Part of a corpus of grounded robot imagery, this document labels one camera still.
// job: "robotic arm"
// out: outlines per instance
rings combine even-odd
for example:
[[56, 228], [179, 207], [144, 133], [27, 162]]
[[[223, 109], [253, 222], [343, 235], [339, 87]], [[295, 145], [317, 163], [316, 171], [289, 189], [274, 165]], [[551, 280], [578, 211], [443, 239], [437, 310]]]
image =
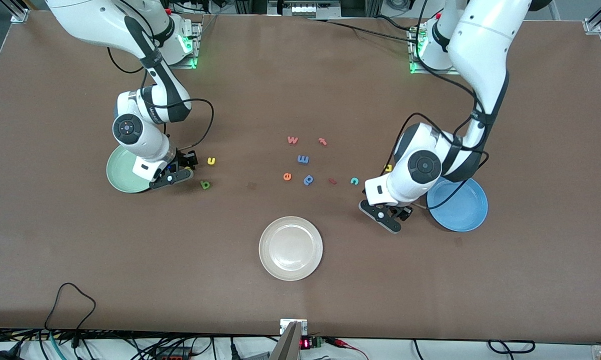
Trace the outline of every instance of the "robotic arm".
[[405, 220], [411, 213], [408, 205], [438, 178], [462, 182], [478, 169], [509, 84], [507, 52], [531, 3], [471, 0], [458, 16], [462, 4], [447, 0], [440, 19], [426, 23], [433, 41], [422, 47], [421, 61], [434, 69], [454, 66], [474, 88], [478, 104], [464, 136], [426, 123], [406, 128], [394, 151], [394, 171], [365, 181], [367, 200], [358, 207], [392, 233], [401, 229], [395, 218]]
[[121, 93], [115, 105], [113, 136], [136, 155], [133, 172], [148, 180], [153, 189], [191, 178], [191, 169], [197, 164], [195, 153], [182, 155], [156, 127], [184, 121], [192, 108], [190, 102], [184, 102], [189, 94], [168, 65], [188, 55], [187, 47], [181, 44], [188, 26], [191, 34], [191, 21], [176, 14], [168, 16], [156, 0], [46, 1], [70, 35], [131, 53], [156, 82]]

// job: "blue bowl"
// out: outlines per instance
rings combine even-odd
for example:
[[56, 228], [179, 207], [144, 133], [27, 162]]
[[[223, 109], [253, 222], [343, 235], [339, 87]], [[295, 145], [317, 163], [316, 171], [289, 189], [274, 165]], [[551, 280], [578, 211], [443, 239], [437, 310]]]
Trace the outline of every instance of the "blue bowl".
[[[442, 203], [460, 184], [438, 178], [427, 192], [427, 207]], [[488, 197], [481, 185], [470, 178], [449, 201], [430, 210], [430, 213], [440, 225], [449, 230], [472, 231], [481, 226], [488, 216]]]

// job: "brown tabletop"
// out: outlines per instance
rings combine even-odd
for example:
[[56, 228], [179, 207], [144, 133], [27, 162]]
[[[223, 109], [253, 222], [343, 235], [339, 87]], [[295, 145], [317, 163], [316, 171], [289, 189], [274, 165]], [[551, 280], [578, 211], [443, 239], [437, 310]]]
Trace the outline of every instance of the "brown tabletop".
[[[392, 235], [358, 210], [350, 178], [378, 175], [410, 113], [453, 130], [472, 107], [410, 74], [406, 57], [400, 41], [330, 23], [219, 16], [198, 68], [175, 71], [216, 108], [195, 180], [126, 194], [106, 178], [112, 109], [142, 73], [121, 73], [51, 13], [12, 25], [0, 55], [0, 327], [41, 327], [72, 281], [98, 303], [93, 329], [275, 334], [296, 317], [339, 337], [601, 342], [600, 38], [579, 22], [523, 24], [475, 176], [488, 216], [467, 233], [415, 209]], [[167, 130], [184, 146], [208, 120], [196, 104]], [[288, 215], [324, 244], [297, 282], [259, 260], [262, 231]], [[68, 289], [50, 325], [74, 328], [89, 309]]]

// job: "green plate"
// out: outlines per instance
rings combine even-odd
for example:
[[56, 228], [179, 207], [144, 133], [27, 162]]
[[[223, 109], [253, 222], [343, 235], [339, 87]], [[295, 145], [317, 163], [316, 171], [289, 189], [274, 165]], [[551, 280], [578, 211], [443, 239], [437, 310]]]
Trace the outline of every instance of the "green plate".
[[124, 193], [139, 193], [150, 188], [150, 182], [136, 175], [132, 169], [136, 155], [119, 145], [107, 160], [107, 180], [116, 190]]

